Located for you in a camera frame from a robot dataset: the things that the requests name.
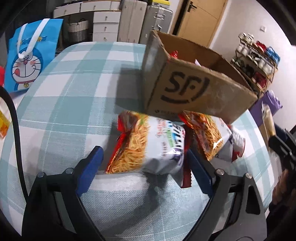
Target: door handle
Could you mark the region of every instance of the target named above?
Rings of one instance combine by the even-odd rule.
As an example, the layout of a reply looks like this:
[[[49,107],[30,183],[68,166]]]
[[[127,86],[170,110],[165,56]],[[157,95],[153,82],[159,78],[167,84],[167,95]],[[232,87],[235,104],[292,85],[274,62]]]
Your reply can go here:
[[[190,12],[191,8],[197,9],[197,7],[193,5],[193,2],[192,1],[189,4],[189,8],[188,8],[187,12]]]

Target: blue gripper pad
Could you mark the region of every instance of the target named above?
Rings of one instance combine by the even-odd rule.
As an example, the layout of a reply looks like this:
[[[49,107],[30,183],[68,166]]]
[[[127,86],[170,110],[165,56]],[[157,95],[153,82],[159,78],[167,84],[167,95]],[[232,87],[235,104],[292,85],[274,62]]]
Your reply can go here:
[[[200,163],[199,158],[190,149],[187,151],[187,161],[202,193],[211,197],[213,195],[212,179]]]
[[[78,197],[88,191],[96,172],[98,171],[104,157],[104,150],[100,146],[95,146],[87,158],[83,160],[89,161],[81,175],[78,178],[76,194]]]

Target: wall switch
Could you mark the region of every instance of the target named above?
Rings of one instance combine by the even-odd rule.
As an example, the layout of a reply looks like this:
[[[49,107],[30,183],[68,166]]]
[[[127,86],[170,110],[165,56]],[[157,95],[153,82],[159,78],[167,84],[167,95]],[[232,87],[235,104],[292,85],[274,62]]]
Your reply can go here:
[[[266,27],[265,26],[261,26],[260,30],[263,31],[264,33],[266,32]]]

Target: purple cloth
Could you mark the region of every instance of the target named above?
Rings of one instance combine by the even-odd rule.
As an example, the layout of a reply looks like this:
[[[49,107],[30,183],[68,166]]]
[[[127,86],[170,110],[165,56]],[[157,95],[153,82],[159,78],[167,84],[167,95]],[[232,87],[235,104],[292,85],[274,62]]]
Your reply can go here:
[[[278,98],[275,97],[273,91],[267,90],[263,97],[259,99],[250,109],[250,113],[253,116],[258,127],[263,124],[261,111],[262,103],[269,106],[272,115],[274,115],[279,109],[283,108]]]

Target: suitcase handle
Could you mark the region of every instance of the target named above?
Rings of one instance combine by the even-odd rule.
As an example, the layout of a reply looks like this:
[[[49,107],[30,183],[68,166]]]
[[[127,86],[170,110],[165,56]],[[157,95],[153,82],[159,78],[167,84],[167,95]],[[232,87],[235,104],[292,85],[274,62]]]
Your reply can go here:
[[[158,30],[158,31],[161,31],[162,27],[157,25],[157,28],[155,28],[154,26],[152,26],[152,29],[155,29],[155,30]]]
[[[154,16],[154,18],[158,18],[158,19],[164,20],[165,14],[161,15],[161,14],[158,14],[157,12],[155,12],[155,13],[156,13],[156,15]]]

